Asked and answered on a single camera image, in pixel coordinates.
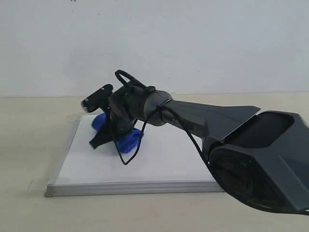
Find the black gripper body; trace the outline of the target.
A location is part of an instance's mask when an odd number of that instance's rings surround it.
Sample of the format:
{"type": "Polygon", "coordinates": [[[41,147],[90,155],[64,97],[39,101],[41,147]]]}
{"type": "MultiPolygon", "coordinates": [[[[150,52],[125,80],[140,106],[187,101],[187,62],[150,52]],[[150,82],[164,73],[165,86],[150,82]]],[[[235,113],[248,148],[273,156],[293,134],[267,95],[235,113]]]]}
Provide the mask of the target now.
{"type": "Polygon", "coordinates": [[[136,120],[130,115],[127,101],[134,88],[120,88],[113,92],[113,88],[104,88],[104,97],[109,107],[109,129],[114,140],[120,140],[129,134],[135,126],[136,120]]]}

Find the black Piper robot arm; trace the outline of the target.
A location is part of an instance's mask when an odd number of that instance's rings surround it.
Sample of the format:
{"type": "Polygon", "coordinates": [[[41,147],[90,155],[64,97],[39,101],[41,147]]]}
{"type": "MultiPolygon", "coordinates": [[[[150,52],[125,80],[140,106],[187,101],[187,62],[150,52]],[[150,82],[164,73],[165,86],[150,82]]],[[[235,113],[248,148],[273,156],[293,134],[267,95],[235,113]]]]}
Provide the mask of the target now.
{"type": "Polygon", "coordinates": [[[309,127],[296,113],[264,111],[255,106],[216,106],[176,101],[154,87],[105,85],[82,102],[86,112],[102,109],[103,133],[115,141],[136,121],[171,124],[202,143],[196,149],[207,169],[230,196],[270,213],[309,213],[309,127]]]}

